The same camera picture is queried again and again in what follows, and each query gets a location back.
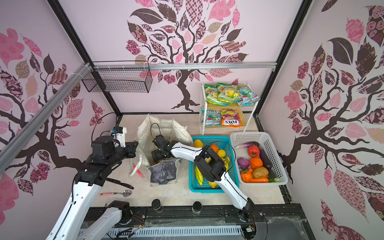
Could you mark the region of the cream canvas grocery bag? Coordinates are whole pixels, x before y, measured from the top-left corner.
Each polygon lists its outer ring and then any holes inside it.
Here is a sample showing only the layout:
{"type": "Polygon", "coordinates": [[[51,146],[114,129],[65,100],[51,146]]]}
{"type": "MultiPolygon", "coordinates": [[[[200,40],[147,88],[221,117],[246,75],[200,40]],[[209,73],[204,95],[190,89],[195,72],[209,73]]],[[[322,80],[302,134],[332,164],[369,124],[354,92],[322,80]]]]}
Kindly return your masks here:
{"type": "Polygon", "coordinates": [[[193,145],[187,127],[148,115],[138,127],[137,142],[136,153],[140,165],[149,172],[150,186],[177,183],[181,158],[174,157],[170,150],[174,143],[193,145]]]}

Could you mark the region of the yellow red apple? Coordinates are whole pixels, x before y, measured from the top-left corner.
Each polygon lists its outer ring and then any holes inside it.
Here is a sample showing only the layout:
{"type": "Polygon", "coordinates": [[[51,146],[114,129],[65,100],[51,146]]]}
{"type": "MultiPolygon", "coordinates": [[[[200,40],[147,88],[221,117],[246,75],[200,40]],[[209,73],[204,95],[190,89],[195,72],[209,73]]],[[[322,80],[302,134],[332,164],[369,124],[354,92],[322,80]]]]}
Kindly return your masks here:
{"type": "Polygon", "coordinates": [[[194,147],[195,148],[203,148],[204,144],[203,144],[203,142],[201,140],[196,139],[196,140],[194,140],[194,147]]]}

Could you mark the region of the small yellow lemon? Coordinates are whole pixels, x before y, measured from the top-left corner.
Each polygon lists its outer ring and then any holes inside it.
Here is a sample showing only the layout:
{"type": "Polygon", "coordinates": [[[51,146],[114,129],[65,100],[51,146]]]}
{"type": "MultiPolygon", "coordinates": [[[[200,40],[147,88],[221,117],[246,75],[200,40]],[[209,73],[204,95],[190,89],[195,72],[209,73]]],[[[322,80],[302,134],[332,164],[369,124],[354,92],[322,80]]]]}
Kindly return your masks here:
{"type": "Polygon", "coordinates": [[[220,158],[225,158],[226,157],[226,151],[222,150],[222,149],[219,149],[217,151],[217,154],[220,158]]]}

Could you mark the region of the yellow green banana bunch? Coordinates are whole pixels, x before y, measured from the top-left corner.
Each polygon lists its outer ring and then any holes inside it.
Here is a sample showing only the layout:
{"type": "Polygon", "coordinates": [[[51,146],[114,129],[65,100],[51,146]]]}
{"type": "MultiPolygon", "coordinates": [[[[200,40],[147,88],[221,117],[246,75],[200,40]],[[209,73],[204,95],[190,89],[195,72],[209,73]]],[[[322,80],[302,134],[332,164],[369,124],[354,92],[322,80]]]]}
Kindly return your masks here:
{"type": "Polygon", "coordinates": [[[223,161],[224,161],[224,163],[225,163],[226,171],[228,171],[229,168],[230,168],[230,167],[229,167],[229,164],[230,164],[231,160],[230,160],[229,157],[225,157],[225,158],[223,158],[223,161]]]}

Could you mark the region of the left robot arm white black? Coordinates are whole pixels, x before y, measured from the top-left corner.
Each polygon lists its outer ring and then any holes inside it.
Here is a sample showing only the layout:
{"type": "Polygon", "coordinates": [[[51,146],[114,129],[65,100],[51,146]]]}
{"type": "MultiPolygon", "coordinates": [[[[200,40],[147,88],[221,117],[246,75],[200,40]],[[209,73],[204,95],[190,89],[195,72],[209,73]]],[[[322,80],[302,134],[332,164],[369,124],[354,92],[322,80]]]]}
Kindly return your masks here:
{"type": "Polygon", "coordinates": [[[109,175],[123,160],[136,157],[138,145],[138,142],[126,142],[123,134],[101,136],[92,141],[92,153],[73,179],[71,195],[47,237],[49,240],[100,240],[121,220],[130,221],[132,213],[128,203],[111,204],[90,228],[79,235],[91,204],[105,182],[134,189],[109,175]]]}

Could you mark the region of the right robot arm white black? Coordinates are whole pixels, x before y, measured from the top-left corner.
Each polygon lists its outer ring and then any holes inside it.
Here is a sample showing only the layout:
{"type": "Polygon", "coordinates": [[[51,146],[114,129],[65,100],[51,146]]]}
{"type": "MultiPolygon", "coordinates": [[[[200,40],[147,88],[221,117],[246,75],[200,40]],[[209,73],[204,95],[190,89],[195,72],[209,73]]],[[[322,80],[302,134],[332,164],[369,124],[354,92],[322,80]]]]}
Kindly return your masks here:
{"type": "Polygon", "coordinates": [[[228,195],[234,208],[239,213],[242,222],[250,222],[256,219],[258,209],[253,201],[246,196],[234,183],[225,167],[225,162],[209,146],[195,148],[184,145],[178,141],[168,141],[162,135],[158,135],[153,140],[158,148],[152,151],[154,160],[164,160],[168,158],[181,158],[195,163],[203,177],[218,184],[218,186],[228,195]]]}

